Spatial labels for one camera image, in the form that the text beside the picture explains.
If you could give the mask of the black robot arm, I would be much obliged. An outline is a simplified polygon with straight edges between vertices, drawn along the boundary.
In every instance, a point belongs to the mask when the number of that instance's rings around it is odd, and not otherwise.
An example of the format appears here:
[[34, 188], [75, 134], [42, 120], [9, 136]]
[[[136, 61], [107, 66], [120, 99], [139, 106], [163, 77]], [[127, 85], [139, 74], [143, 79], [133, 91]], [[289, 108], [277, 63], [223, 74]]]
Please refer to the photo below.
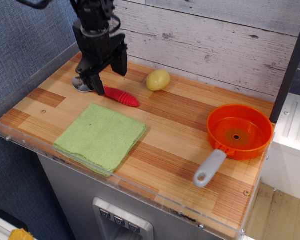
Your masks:
[[128, 70], [126, 36], [111, 36], [120, 29], [121, 20], [113, 14], [112, 0], [72, 0], [71, 4], [77, 14], [72, 29], [82, 53], [75, 71], [85, 86], [104, 95], [100, 72], [111, 66], [115, 73], [125, 76]]

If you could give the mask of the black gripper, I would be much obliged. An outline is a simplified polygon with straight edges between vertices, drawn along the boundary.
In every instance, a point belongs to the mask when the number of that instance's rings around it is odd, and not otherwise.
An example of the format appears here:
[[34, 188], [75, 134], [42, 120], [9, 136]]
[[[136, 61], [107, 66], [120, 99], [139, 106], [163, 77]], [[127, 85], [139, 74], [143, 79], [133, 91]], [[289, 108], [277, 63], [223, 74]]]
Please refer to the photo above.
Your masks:
[[82, 79], [90, 78], [90, 85], [99, 95], [105, 95], [103, 83], [99, 73], [109, 65], [112, 70], [125, 76], [128, 71], [128, 46], [125, 43], [126, 36], [123, 33], [110, 36], [109, 30], [101, 32], [89, 32], [82, 27], [80, 21], [73, 23], [73, 32], [82, 59], [79, 62], [76, 73]]

